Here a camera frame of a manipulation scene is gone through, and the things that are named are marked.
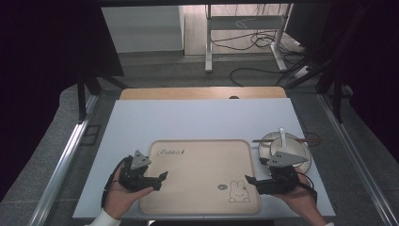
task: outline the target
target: wooden tray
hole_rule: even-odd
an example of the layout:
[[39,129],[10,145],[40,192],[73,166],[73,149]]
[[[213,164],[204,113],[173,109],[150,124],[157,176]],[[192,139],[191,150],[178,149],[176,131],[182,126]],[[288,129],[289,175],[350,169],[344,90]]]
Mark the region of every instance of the wooden tray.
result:
[[168,171],[160,191],[140,200],[148,214],[243,214],[259,210],[249,144],[244,140],[158,140],[147,177]]

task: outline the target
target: human hand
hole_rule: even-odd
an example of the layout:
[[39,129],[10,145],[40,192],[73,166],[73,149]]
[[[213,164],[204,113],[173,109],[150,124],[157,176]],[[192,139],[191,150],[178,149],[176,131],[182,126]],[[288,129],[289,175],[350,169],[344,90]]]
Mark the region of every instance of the human hand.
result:
[[[295,168],[301,183],[309,186],[308,179],[300,174],[302,170]],[[286,194],[274,194],[274,197],[285,201],[287,205],[302,218],[304,218],[311,226],[325,226],[326,221],[317,209],[316,202],[311,193],[303,187],[297,186],[294,190]]]
[[115,173],[111,187],[108,190],[108,195],[105,198],[104,205],[104,211],[114,219],[120,219],[120,217],[130,209],[136,200],[153,192],[153,187],[147,187],[137,192],[126,190],[126,188],[121,186],[118,182],[120,177],[120,168]]

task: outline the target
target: black curtain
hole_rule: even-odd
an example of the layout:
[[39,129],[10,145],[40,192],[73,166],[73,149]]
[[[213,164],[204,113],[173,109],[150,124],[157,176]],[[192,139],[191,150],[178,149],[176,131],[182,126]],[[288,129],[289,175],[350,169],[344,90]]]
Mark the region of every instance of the black curtain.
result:
[[2,4],[0,14],[3,199],[77,74],[123,73],[100,8]]

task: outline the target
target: robotic hand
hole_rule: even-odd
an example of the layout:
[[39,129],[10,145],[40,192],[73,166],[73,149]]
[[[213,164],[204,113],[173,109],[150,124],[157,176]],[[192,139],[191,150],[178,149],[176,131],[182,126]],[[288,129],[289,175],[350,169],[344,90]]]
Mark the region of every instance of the robotic hand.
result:
[[301,186],[309,190],[317,202],[317,192],[312,187],[300,182],[298,172],[293,167],[293,164],[308,161],[307,158],[285,152],[276,152],[271,159],[260,158],[260,161],[261,164],[270,169],[272,179],[257,181],[255,177],[246,175],[247,181],[256,186],[260,195],[286,194],[294,190],[296,186]]
[[104,187],[102,207],[105,204],[105,198],[108,194],[108,190],[111,187],[113,178],[116,171],[121,167],[120,178],[118,182],[130,192],[137,192],[146,187],[152,186],[154,190],[160,190],[162,182],[167,179],[168,172],[161,173],[159,177],[144,177],[149,164],[150,159],[142,154],[139,150],[136,151],[135,156],[127,156],[123,158],[118,165],[115,167],[113,173],[109,176],[108,182]]

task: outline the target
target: white sleeve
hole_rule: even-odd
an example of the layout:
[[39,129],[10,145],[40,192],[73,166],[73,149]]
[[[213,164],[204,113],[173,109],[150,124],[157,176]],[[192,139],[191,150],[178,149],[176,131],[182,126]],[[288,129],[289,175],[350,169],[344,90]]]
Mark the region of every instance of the white sleeve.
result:
[[88,226],[120,226],[120,220],[111,218],[103,209],[101,214]]

